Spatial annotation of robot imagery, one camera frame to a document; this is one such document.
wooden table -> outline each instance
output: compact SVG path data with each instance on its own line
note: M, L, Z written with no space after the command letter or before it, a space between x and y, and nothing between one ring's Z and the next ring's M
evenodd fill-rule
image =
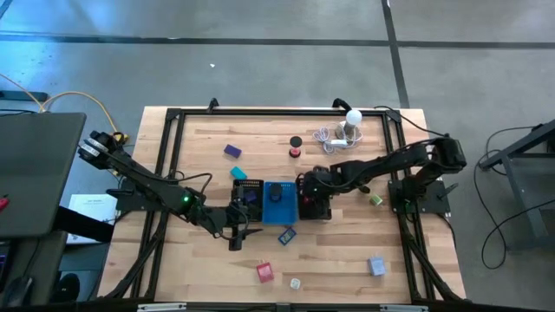
M153 171L156 164L167 107L145 107L134 149L134 159ZM425 127L420 109L402 113ZM374 159L386 154L382 123L364 118L364 135L357 148L327 155L312 134L335 117L305 116L188 116L178 170L187 176L211 172L214 176L206 195L209 205L227 205L232 188L229 171L241 167L250 179L294 181L314 165L329 166L349 159ZM407 143L424 140L427 133L403 123ZM289 139L303 138L302 156L289 156ZM165 171L173 148L170 136ZM243 150L239 159L224 155L226 144ZM399 225L390 211L389 175L374 179L372 193L384 199L379 207L369 204L369 195L351 192L331 200L330 221L300 221L297 236L287 245L278 242L282 226L249 236L241 251L228 251L227 241L212 238L204 229L171 216L160 266L156 301L185 302L317 302L386 303L409 302ZM200 188L203 179L187 181ZM132 212L114 229L99 294L108 293L137 257L145 213ZM430 261L459 296L465 295L454 242L447 225L435 215L422 215L422 226ZM369 257L383 257L385 276L369 274ZM261 284L255 267L270 262L275 280ZM150 263L143 276L147 286ZM424 294L421 269L415 266L419 290ZM290 288L292 278L301 289Z

